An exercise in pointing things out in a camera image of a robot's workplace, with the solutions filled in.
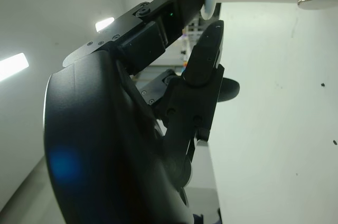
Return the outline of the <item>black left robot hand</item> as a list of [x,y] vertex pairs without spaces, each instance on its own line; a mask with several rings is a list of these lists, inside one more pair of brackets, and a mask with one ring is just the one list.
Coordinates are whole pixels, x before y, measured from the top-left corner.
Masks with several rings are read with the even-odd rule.
[[166,70],[142,89],[132,76],[164,54],[204,0],[143,2],[63,62],[48,80],[43,139],[66,223],[203,223],[185,187],[217,103],[239,83],[223,76],[224,22],[211,23],[183,73]]

